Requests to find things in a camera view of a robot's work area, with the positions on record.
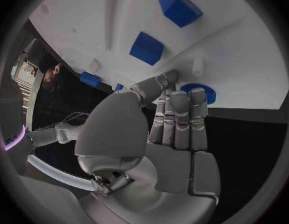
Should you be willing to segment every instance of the person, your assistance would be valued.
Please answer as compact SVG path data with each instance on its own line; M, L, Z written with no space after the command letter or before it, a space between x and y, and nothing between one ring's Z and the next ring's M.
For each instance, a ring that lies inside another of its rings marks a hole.
M40 60L38 67L45 74L42 82L43 89L52 92L56 88L58 75L62 69L61 63L47 53Z

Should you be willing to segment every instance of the blue block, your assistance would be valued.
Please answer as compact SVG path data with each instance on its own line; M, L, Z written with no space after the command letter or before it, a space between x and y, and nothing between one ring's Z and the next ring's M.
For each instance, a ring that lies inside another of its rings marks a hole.
M141 32L131 48L130 55L153 66L160 60L163 49L161 42Z
M123 89L123 87L124 87L123 85L117 84L115 91L120 91Z
M207 103L208 105L214 103L216 101L216 92L205 85L201 85L201 84L187 84L181 87L182 91L185 91L187 93L189 93L192 89L194 88L204 88L205 92L206 92L206 97L207 97Z
M190 0L159 0L163 14L179 27L184 27L197 18L203 12Z
M101 83L101 78L85 71L80 75L80 81L89 86L97 87Z

